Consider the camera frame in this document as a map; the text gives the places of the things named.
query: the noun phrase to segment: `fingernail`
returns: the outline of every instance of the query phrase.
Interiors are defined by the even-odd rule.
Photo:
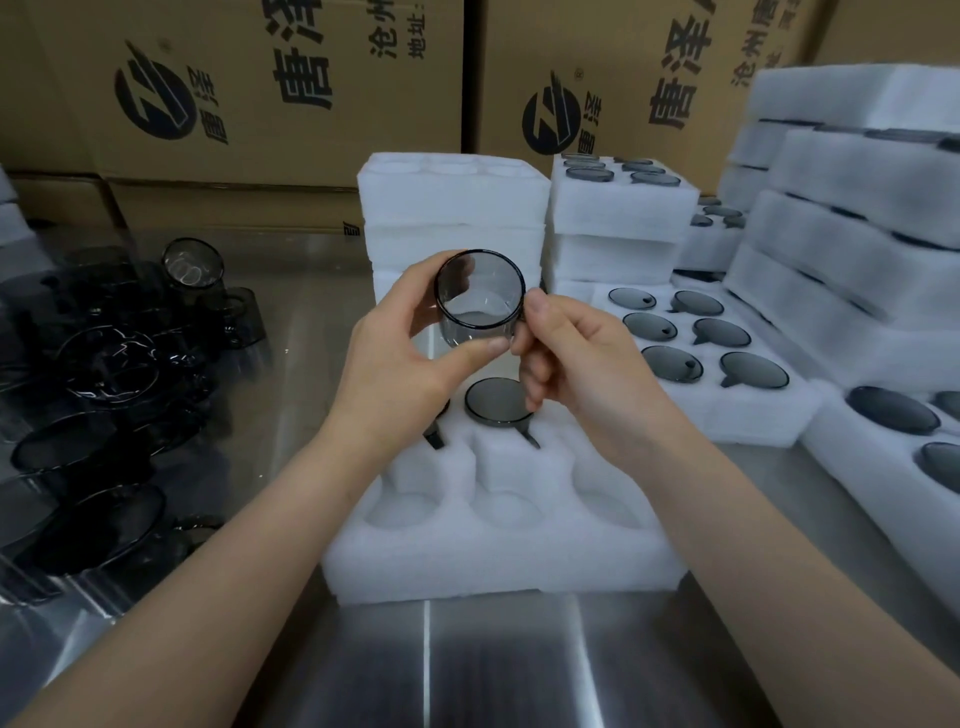
[[[527,294],[526,305],[530,306],[530,310],[540,313],[546,310],[549,301],[546,299],[546,294],[543,293],[540,288],[533,288],[530,293]]]
[[[487,342],[487,349],[493,356],[499,356],[510,348],[510,341],[503,336],[498,336]]]

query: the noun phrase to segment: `company logo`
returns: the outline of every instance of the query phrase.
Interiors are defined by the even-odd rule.
[[[127,41],[133,56],[113,77],[120,108],[139,129],[160,139],[183,139],[197,123],[197,105],[189,87],[162,63],[151,61]]]
[[[570,146],[580,131],[580,102],[550,71],[550,85],[535,93],[523,110],[523,138],[542,155],[556,155]]]

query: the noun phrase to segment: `hand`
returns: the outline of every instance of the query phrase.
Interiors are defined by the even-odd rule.
[[[527,409],[556,400],[577,418],[593,446],[621,470],[660,412],[679,413],[621,321],[586,303],[547,296],[524,301],[526,323],[511,350],[520,356]]]
[[[367,449],[379,473],[413,444],[453,391],[510,348],[476,339],[430,360],[410,340],[440,320],[433,279],[459,251],[437,253],[406,270],[383,301],[353,327],[337,396],[322,430],[346,433]]]

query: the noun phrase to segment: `left hand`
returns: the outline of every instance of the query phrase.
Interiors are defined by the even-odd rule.
[[[422,436],[468,376],[510,348],[503,337],[475,339],[431,360],[414,347],[411,338],[440,321],[433,279],[458,252],[437,253],[407,268],[353,327],[322,432],[334,428],[362,443],[378,473]]]

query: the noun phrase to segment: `white foam tray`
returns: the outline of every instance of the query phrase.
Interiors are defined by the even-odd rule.
[[[791,132],[768,186],[842,207],[888,231],[960,249],[960,155],[933,144]]]
[[[768,177],[766,169],[728,164],[717,184],[717,197],[724,206],[749,212],[760,190],[768,186]]]
[[[357,175],[365,227],[535,228],[550,182],[521,159],[378,152]]]
[[[547,238],[551,275],[591,282],[666,283],[678,267],[684,245],[598,235],[551,233]]]
[[[16,203],[0,205],[0,245],[30,238],[33,232]]]
[[[960,444],[937,433],[906,435],[876,425],[844,402],[844,393],[817,382],[824,406],[803,437],[806,449],[847,489],[926,585],[960,618],[960,496],[913,461],[928,442]],[[929,405],[944,427],[960,423]]]
[[[613,171],[611,182],[574,180],[566,175],[564,159],[554,157],[548,228],[562,235],[683,243],[700,191],[656,160],[667,175],[680,178],[679,187],[633,183],[632,173],[611,157],[601,160]]]
[[[727,162],[747,167],[769,169],[786,141],[787,132],[804,129],[808,125],[785,121],[752,121],[740,127],[727,156]]]
[[[898,327],[960,328],[960,255],[766,190],[744,243],[841,291]]]
[[[597,285],[592,304],[622,319],[633,311],[610,300],[610,292],[619,287],[625,286],[608,283]],[[690,288],[708,293],[723,302],[718,284],[698,283]],[[702,317],[669,312],[674,293],[683,289],[664,285],[644,286],[642,290],[657,299],[653,308],[643,312],[667,319],[677,328],[678,335],[672,341],[666,342],[645,341],[635,337],[636,345],[641,350],[658,345],[681,349],[693,354],[704,367],[701,379],[692,384],[658,380],[687,418],[715,443],[792,447],[820,406],[819,395],[809,383],[786,360],[756,337],[750,326],[731,310],[728,309],[723,315],[713,318],[723,319],[746,329],[753,338],[750,346],[726,349],[711,343],[695,345],[693,324]],[[776,362],[789,374],[789,385],[775,391],[746,385],[721,387],[720,383],[725,375],[720,369],[720,358],[729,352],[754,353]]]
[[[822,65],[760,71],[751,119],[861,129],[960,132],[960,69],[906,63]]]
[[[476,225],[367,225],[367,257],[375,269],[402,271],[441,251],[481,250],[505,255],[521,270],[540,267],[543,230]]]
[[[873,384],[907,392],[956,385],[957,331],[882,324],[821,282],[748,245],[740,246],[724,285],[822,362],[829,378],[841,385]]]
[[[3,171],[3,165],[0,164],[0,204],[11,203],[15,200],[16,190],[13,189],[10,178],[7,177],[7,173]]]
[[[707,215],[706,208],[698,207],[698,213],[709,218],[708,228],[698,228],[692,223],[687,230],[684,251],[676,268],[686,271],[710,271],[723,273],[733,261],[736,249],[743,238],[742,228],[728,228],[722,217]]]
[[[676,588],[686,569],[646,497],[563,407],[534,417],[536,450],[473,422],[463,395],[439,420],[445,447],[420,439],[405,450],[327,550],[341,604]]]

